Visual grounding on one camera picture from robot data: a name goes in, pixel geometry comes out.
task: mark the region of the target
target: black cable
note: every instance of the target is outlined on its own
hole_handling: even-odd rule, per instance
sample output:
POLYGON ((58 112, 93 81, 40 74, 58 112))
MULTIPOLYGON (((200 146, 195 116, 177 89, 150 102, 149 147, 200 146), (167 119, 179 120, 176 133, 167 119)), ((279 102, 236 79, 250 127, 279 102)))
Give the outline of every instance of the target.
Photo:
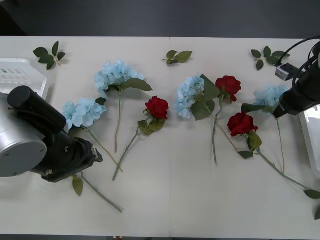
POLYGON ((299 46, 300 44, 303 44, 309 40, 313 40, 313 39, 320 39, 320 35, 319 36, 312 36, 312 37, 309 37, 309 38, 306 38, 298 43, 296 43, 295 45, 293 45, 292 47, 290 47, 281 57, 280 59, 278 60, 278 62, 275 64, 276 67, 280 66, 281 65, 281 61, 282 59, 284 59, 284 57, 292 50, 294 49, 295 47, 299 46))

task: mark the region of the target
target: red rose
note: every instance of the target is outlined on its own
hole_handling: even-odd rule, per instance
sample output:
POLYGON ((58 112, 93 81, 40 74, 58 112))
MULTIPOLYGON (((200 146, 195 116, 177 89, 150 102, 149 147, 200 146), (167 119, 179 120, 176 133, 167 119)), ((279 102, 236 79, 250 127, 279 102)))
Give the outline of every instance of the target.
POLYGON ((168 119, 167 110, 169 105, 166 100, 153 96, 145 105, 146 110, 149 110, 157 119, 168 119))
POLYGON ((223 78, 218 78, 215 82, 215 85, 218 89, 220 89, 220 91, 222 91, 224 87, 225 92, 230 94, 230 99, 233 102, 237 101, 235 94, 241 90, 241 82, 238 81, 234 76, 224 76, 223 78))
POLYGON ((232 116, 228 122, 228 127, 233 137, 238 134, 249 133, 252 130, 258 130, 258 127, 254 126, 253 117, 247 115, 246 112, 237 113, 232 116))

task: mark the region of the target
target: green leaf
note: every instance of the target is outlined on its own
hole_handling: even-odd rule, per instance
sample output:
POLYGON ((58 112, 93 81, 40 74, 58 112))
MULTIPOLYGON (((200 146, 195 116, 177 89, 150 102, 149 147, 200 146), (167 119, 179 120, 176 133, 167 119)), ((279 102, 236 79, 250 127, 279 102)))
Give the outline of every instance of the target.
POLYGON ((164 118, 154 118, 150 123, 149 123, 149 128, 151 129, 152 132, 159 131, 160 129, 163 128, 166 120, 164 118))
POLYGON ((204 101, 217 98, 220 94, 219 88, 217 88, 217 86, 205 75, 202 74, 200 78, 204 80, 204 101))
POLYGON ((258 60, 258 61, 256 62, 255 67, 256 67, 256 69, 257 69, 258 71, 260 71, 260 70, 264 67, 264 65, 265 65, 264 61, 258 60))
POLYGON ((46 66, 46 69, 47 70, 50 70, 54 65, 55 65, 55 61, 54 60, 52 60, 51 62, 49 62, 48 64, 47 64, 47 66, 46 66))
POLYGON ((252 54, 252 56, 254 56, 256 59, 261 58, 261 53, 260 53, 258 50, 252 49, 252 50, 251 50, 251 54, 252 54))
POLYGON ((138 121, 138 127, 141 130, 141 132, 147 136, 153 133, 153 131, 151 131, 150 129, 147 130, 149 126, 146 120, 138 121))
POLYGON ((58 49, 59 49, 59 41, 57 41, 57 42, 53 45, 53 47, 52 47, 52 54, 53 54, 53 56, 57 56, 58 49))
POLYGON ((82 179, 80 177, 74 176, 72 180, 72 186, 75 193, 80 197, 84 189, 84 182, 82 181, 82 179))
POLYGON ((110 92, 110 91, 117 91, 119 92, 120 89, 117 85, 110 85, 109 88, 105 92, 110 92))
POLYGON ((58 60, 60 61, 61 59, 63 59, 65 57, 65 53, 64 52, 59 52, 58 53, 58 60))
POLYGON ((305 195, 307 195, 311 199, 320 199, 320 192, 316 190, 304 190, 305 195))
POLYGON ((103 97, 99 97, 99 98, 97 98, 96 100, 95 100, 95 102, 97 103, 97 104, 99 104, 99 105, 101 105, 101 106, 104 106, 105 105, 105 103, 106 103, 106 99, 105 98, 103 98, 103 97))
POLYGON ((320 206, 318 207, 317 211, 315 212, 314 220, 320 219, 320 206))
POLYGON ((253 149, 258 149, 262 145, 262 141, 255 131, 248 133, 250 146, 253 149))
POLYGON ((175 50, 168 51, 168 53, 166 54, 166 58, 173 59, 174 56, 176 55, 176 53, 177 53, 177 51, 175 51, 175 50))
POLYGON ((33 51, 34 55, 36 55, 38 58, 41 58, 42 56, 48 55, 47 49, 44 47, 38 47, 33 51))
POLYGON ((249 159, 249 158, 252 158, 254 156, 252 151, 238 151, 238 154, 240 154, 241 157, 243 157, 244 159, 249 159))
POLYGON ((182 51, 173 60, 178 60, 178 63, 184 64, 191 57, 192 51, 182 51))
POLYGON ((273 112, 272 107, 270 106, 260 106, 260 105, 252 105, 252 104, 248 104, 248 103, 244 103, 241 106, 241 112, 246 112, 246 113, 250 113, 250 112, 256 112, 259 110, 263 110, 264 112, 269 112, 271 108, 271 112, 273 112))
POLYGON ((43 55, 38 63, 41 63, 41 64, 48 64, 48 63, 51 63, 52 61, 54 61, 54 57, 51 56, 51 55, 43 55))
POLYGON ((211 113, 215 109, 215 103, 212 100, 208 100, 205 105, 200 101, 196 101, 191 106, 190 109, 191 109, 191 112, 192 112, 193 116, 195 117, 196 121, 205 119, 211 115, 211 113, 208 111, 206 106, 208 107, 208 109, 210 110, 211 113))
POLYGON ((176 64, 177 62, 178 62, 178 60, 168 59, 168 60, 166 61, 166 64, 167 64, 167 65, 171 65, 171 64, 176 64))
POLYGON ((146 83, 146 81, 138 78, 131 78, 123 84, 123 90, 128 88, 140 89, 145 92, 153 91, 151 86, 148 83, 146 83))
POLYGON ((270 47, 266 46, 264 49, 263 49, 263 55, 265 58, 268 58, 271 56, 271 49, 270 47))
POLYGON ((279 61, 279 59, 275 56, 270 56, 266 59, 266 61, 271 65, 275 65, 279 61))
MULTIPOLYGON (((285 54, 284 51, 275 51, 272 56, 276 57, 276 58, 281 58, 283 56, 283 54, 285 54)), ((283 58, 288 58, 290 57, 290 54, 286 54, 283 58)))

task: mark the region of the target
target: blue hydrangea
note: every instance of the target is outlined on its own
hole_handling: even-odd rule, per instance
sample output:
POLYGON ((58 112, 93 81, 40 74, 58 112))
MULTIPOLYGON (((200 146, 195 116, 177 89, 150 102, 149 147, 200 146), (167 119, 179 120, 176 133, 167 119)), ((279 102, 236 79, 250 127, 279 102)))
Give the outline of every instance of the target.
POLYGON ((73 125, 78 128, 92 126, 106 111, 107 107, 96 103, 94 98, 83 97, 77 105, 73 102, 67 102, 62 109, 62 115, 70 130, 73 125))
POLYGON ((283 85, 266 85, 264 90, 254 91, 255 96, 254 105, 270 106, 275 108, 280 100, 281 95, 288 91, 289 87, 283 85))
POLYGON ((105 90, 111 85, 120 86, 129 79, 145 80, 146 77, 131 68, 129 64, 125 64, 123 60, 118 60, 116 63, 106 63, 102 71, 99 71, 94 76, 95 87, 102 98, 108 99, 105 90))
POLYGON ((190 118, 190 108, 196 102, 199 94, 205 90, 205 80, 197 74, 187 77, 184 83, 177 89, 177 96, 174 102, 175 112, 184 119, 190 118))

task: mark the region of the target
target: flower stem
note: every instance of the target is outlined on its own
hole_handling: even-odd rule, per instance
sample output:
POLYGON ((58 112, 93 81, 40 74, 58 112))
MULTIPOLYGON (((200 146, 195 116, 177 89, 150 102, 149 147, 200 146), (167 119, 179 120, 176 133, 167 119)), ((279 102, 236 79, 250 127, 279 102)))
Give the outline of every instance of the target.
POLYGON ((270 162, 270 161, 268 160, 268 158, 267 158, 265 155, 262 154, 262 152, 260 151, 260 148, 257 149, 257 152, 258 152, 258 154, 259 154, 264 160, 266 160, 266 162, 267 162, 271 167, 273 167, 273 169, 276 170, 282 177, 290 180, 291 182, 299 185, 300 187, 303 187, 304 189, 307 189, 306 186, 304 186, 304 185, 302 185, 301 183, 299 183, 299 182, 293 180, 292 178, 286 176, 282 171, 280 171, 280 170, 276 167, 276 165, 275 165, 274 163, 270 162))
POLYGON ((105 200, 108 204, 110 204, 112 207, 114 207, 115 209, 117 209, 120 213, 123 212, 123 208, 118 206, 117 204, 115 204, 113 201, 109 200, 108 198, 106 198, 105 196, 103 196, 98 189, 96 189, 84 176, 83 172, 81 172, 81 178, 90 186, 90 188, 92 188, 93 191, 96 192, 96 194, 98 194, 103 200, 105 200))
POLYGON ((119 93, 119 117, 118 117, 118 125, 116 126, 115 131, 115 149, 114 152, 117 153, 118 150, 118 133, 119 133, 119 127, 120 127, 120 121, 121 121, 121 97, 122 93, 119 93))
MULTIPOLYGON (((213 113, 210 111, 210 109, 205 106, 206 109, 209 111, 209 113, 211 114, 211 116, 213 117, 213 119, 216 119, 215 116, 213 115, 213 113)), ((216 123, 218 125, 218 127, 220 128, 220 130, 223 132, 223 134, 225 135, 226 139, 228 139, 228 141, 231 143, 231 145, 234 147, 234 149, 236 150, 236 152, 238 153, 238 149, 237 147, 234 145, 234 143, 231 141, 231 139, 229 138, 228 134, 225 132, 225 130, 220 126, 220 124, 217 122, 216 123)))
POLYGON ((280 137, 280 143, 281 143, 281 153, 282 153, 282 160, 283 160, 283 168, 282 168, 282 173, 285 173, 285 156, 284 156, 284 147, 282 145, 282 139, 281 139, 281 131, 280 131, 280 125, 279 125, 279 120, 276 120, 276 124, 278 125, 278 130, 279 130, 279 137, 280 137))
POLYGON ((116 177, 117 177, 117 175, 118 175, 118 171, 119 171, 120 166, 121 166, 121 164, 122 164, 122 162, 123 162, 123 160, 124 160, 124 158, 125 158, 125 155, 126 155, 126 153, 128 152, 128 150, 129 150, 129 148, 131 147, 131 145, 132 145, 132 143, 134 142, 134 140, 136 139, 136 137, 139 135, 138 132, 139 132, 139 127, 136 128, 136 133, 135 133, 134 137, 132 138, 132 140, 131 140, 131 142, 129 143, 129 145, 126 146, 125 151, 124 151, 124 153, 122 154, 121 159, 120 159, 120 161, 119 161, 119 164, 118 164, 118 166, 116 167, 116 170, 115 170, 115 173, 114 173, 114 175, 113 175, 112 181, 116 180, 116 177))
POLYGON ((222 94, 221 97, 219 98, 219 104, 220 104, 220 110, 218 113, 215 115, 214 119, 214 124, 213 124, 213 133, 212 133, 212 147, 213 147, 213 157, 214 157, 214 162, 217 163, 217 156, 216 156, 216 145, 215 145, 215 134, 216 134, 216 126, 218 123, 218 116, 222 111, 222 102, 224 100, 225 95, 222 94))
POLYGON ((89 128, 87 128, 88 132, 90 133, 90 135, 93 137, 93 139, 99 144, 99 146, 101 148, 103 148, 103 150, 106 151, 107 154, 109 154, 109 156, 112 158, 113 162, 119 166, 119 164, 117 163, 117 161, 114 159, 114 157, 111 155, 111 153, 104 147, 102 146, 102 144, 98 141, 98 139, 95 137, 95 135, 91 132, 91 130, 89 128))

